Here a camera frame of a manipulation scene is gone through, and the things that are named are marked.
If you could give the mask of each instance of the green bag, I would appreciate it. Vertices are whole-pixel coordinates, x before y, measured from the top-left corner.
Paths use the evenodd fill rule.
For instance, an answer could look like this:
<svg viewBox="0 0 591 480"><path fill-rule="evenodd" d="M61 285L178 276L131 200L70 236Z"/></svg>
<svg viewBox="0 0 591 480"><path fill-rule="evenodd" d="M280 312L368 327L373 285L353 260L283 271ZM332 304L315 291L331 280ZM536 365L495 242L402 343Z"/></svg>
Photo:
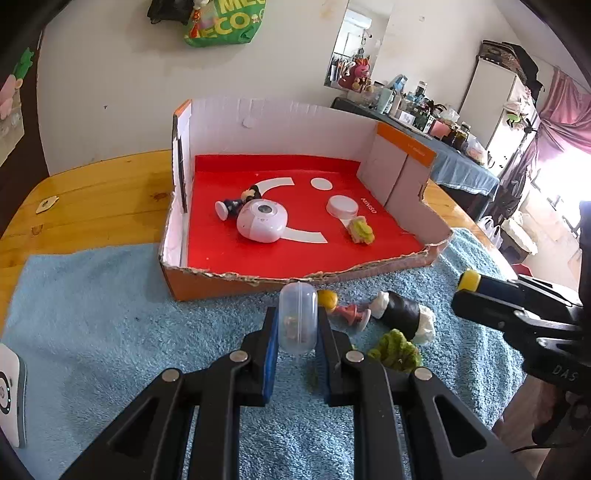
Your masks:
<svg viewBox="0 0 591 480"><path fill-rule="evenodd" d="M193 10L185 41L192 47L250 43L265 15L267 0L211 0Z"/></svg>

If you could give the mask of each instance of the pink plush toy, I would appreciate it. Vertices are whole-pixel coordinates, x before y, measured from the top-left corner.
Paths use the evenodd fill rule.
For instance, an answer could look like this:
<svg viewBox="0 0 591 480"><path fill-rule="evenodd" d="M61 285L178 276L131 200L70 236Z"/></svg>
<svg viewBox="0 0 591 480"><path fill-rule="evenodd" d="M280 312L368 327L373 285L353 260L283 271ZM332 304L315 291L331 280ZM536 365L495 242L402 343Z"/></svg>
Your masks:
<svg viewBox="0 0 591 480"><path fill-rule="evenodd" d="M22 86L22 80L17 80L14 75L9 75L0 90L0 120L4 120L12 112L12 99L17 90Z"/></svg>

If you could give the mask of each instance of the mirror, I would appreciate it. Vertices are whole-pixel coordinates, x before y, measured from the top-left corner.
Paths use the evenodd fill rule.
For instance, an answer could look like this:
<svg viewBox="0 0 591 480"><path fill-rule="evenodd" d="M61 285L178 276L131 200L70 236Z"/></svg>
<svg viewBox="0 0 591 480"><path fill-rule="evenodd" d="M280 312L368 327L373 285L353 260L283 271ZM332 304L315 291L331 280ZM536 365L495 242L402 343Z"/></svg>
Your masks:
<svg viewBox="0 0 591 480"><path fill-rule="evenodd" d="M394 0L349 1L328 65L326 86L351 90L359 79L362 90L369 84L393 7Z"/></svg>

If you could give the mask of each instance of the green cactus decoration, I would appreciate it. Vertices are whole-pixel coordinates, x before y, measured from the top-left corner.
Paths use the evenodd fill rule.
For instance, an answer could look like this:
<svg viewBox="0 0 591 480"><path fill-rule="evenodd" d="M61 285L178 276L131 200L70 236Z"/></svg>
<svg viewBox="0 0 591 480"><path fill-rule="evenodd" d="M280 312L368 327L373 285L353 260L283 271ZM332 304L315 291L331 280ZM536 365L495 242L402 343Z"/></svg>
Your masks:
<svg viewBox="0 0 591 480"><path fill-rule="evenodd" d="M378 346L372 348L368 355L380 360L385 367L405 373L410 373L423 364L418 348L396 329L384 334Z"/></svg>

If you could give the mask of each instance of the white electronic device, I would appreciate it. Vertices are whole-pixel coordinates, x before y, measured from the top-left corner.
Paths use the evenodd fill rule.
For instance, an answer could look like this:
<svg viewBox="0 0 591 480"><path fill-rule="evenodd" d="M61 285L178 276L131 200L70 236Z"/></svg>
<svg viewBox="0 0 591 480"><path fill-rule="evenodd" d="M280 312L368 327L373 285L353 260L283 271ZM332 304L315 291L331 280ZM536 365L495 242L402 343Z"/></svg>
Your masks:
<svg viewBox="0 0 591 480"><path fill-rule="evenodd" d="M0 343L0 429L14 448L25 439L25 382L27 369L22 359Z"/></svg>
<svg viewBox="0 0 591 480"><path fill-rule="evenodd" d="M251 200L240 210L236 227L242 236L255 242L277 242L287 227L287 210L271 200Z"/></svg>

